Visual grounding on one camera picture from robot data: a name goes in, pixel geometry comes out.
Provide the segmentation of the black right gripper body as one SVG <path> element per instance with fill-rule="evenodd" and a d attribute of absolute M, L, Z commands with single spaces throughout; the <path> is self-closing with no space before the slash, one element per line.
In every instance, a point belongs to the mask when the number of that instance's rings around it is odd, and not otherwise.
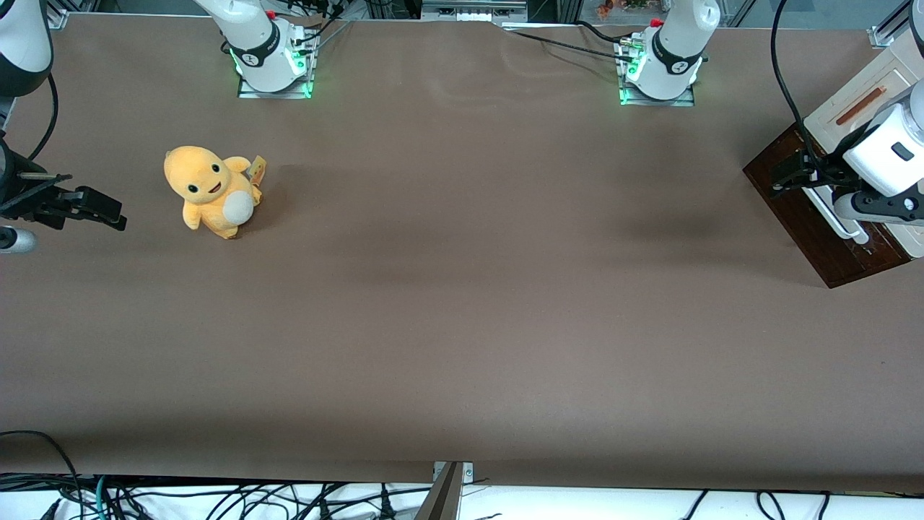
<path fill-rule="evenodd" d="M 53 174 L 12 151 L 2 141 L 1 216 L 6 221 L 24 220 L 49 228 L 65 227 L 65 217 L 47 214 L 46 205 L 62 192 L 61 182 L 73 175 Z"/>

